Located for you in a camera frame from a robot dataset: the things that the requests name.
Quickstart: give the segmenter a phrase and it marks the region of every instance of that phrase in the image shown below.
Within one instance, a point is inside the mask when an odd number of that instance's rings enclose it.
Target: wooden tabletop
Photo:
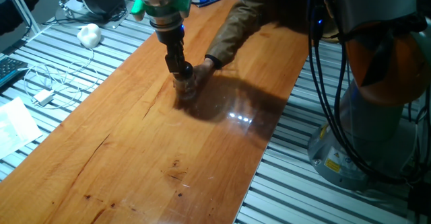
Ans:
[[[193,7],[196,65],[235,0]],[[0,223],[231,223],[307,56],[269,24],[179,102],[152,35],[0,183]]]

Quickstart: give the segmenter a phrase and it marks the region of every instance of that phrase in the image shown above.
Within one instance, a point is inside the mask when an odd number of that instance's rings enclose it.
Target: brown jacket sleeve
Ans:
[[[216,69],[234,59],[246,34],[255,29],[254,24],[262,13],[264,3],[264,0],[241,0],[231,8],[205,55],[205,58],[214,61]]]

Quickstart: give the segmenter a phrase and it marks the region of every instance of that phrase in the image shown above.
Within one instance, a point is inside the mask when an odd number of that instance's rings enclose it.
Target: white charger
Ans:
[[[33,104],[39,106],[46,106],[47,103],[53,100],[54,90],[48,91],[43,89],[41,92],[33,96]]]

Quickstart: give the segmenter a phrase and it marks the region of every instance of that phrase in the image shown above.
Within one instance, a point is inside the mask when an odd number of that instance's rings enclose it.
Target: metal slatted platform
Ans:
[[[94,50],[88,69],[99,72],[100,79],[91,89],[74,99],[73,104],[57,110],[34,107],[24,91],[22,80],[0,95],[0,105],[21,97],[41,129],[43,136],[0,159],[0,181],[10,174],[88,95],[99,86],[152,33],[148,19],[135,22],[129,16],[117,29],[102,29],[101,45]],[[66,71],[74,61],[85,62],[91,52],[79,46],[78,30],[51,26],[33,38],[11,57],[30,64],[52,63]],[[321,44],[324,80],[329,103],[333,104],[338,79],[341,49],[334,44]],[[72,86],[89,86],[95,73],[77,76]],[[347,89],[347,79],[343,89]],[[29,80],[30,95],[42,86]],[[72,99],[67,92],[57,95],[53,106]],[[416,115],[418,105],[413,105]],[[283,114],[257,168],[236,223],[405,223],[407,188],[390,187],[365,193],[338,188],[316,173],[309,164],[307,142],[325,122],[316,95],[310,68],[306,63],[295,84]]]
[[[333,105],[341,47],[323,42],[320,51],[323,79]],[[346,79],[343,90],[347,87]],[[418,103],[413,103],[412,116],[417,115],[418,108]],[[402,120],[407,117],[405,108]],[[331,184],[314,170],[306,150],[308,140],[325,121],[307,59],[238,212],[237,223],[406,223],[407,186],[352,192]]]

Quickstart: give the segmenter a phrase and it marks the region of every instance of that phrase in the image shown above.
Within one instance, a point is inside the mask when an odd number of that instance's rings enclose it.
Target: person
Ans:
[[[32,11],[39,0],[24,0],[24,2]],[[22,22],[22,17],[12,0],[5,0],[0,4],[0,36],[14,31]]]
[[[232,7],[212,40],[204,62],[194,67],[197,82],[212,69],[221,69],[232,62],[244,40],[266,23],[275,22],[307,34],[306,12],[307,0],[240,0]],[[325,37],[338,33],[335,24],[330,21],[325,25]]]

